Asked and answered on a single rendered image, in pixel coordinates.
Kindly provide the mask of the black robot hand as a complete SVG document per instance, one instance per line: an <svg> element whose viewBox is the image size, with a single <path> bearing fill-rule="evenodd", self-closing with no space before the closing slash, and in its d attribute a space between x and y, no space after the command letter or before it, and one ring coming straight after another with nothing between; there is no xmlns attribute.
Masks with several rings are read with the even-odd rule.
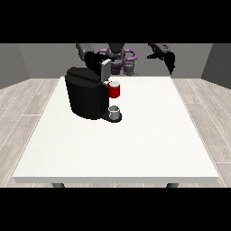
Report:
<svg viewBox="0 0 231 231"><path fill-rule="evenodd" d="M84 61L86 66L96 72L97 74L101 73L101 63L104 60L105 56L101 54L95 54L94 52L87 52L84 56Z"/></svg>
<svg viewBox="0 0 231 231"><path fill-rule="evenodd" d="M175 54L171 51L167 53L154 53L147 56L148 59L163 59L170 74L175 69Z"/></svg>

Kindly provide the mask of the pale grey machine lid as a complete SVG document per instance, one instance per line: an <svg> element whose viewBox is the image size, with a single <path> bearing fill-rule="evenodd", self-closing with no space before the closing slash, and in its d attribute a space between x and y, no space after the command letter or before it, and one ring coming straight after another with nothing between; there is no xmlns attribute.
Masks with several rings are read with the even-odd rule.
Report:
<svg viewBox="0 0 231 231"><path fill-rule="evenodd" d="M105 82L110 78L111 75L111 60L104 60L101 64L101 81Z"/></svg>

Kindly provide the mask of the black coffee machine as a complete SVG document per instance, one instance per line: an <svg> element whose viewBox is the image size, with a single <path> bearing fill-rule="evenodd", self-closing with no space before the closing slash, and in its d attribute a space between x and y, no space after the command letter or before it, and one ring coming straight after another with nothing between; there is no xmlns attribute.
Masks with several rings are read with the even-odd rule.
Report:
<svg viewBox="0 0 231 231"><path fill-rule="evenodd" d="M122 120L122 114L117 120L109 118L109 99L107 84L88 68L72 67L65 76L71 110L77 116L85 119L105 119L111 123Z"/></svg>

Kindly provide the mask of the red pod holder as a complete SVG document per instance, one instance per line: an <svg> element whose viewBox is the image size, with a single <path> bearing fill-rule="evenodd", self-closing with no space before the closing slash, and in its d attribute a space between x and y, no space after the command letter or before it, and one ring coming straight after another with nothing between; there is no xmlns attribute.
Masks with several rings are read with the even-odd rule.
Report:
<svg viewBox="0 0 231 231"><path fill-rule="evenodd" d="M120 83L118 81L111 81L107 84L108 96L111 98L117 98L120 96Z"/></svg>

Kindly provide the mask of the small grey cup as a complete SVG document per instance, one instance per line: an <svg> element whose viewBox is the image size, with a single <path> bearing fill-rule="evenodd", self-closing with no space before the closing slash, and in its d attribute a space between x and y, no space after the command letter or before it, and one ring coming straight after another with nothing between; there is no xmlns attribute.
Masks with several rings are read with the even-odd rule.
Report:
<svg viewBox="0 0 231 231"><path fill-rule="evenodd" d="M120 109L118 106L109 107L108 112L111 120L117 120L120 117Z"/></svg>

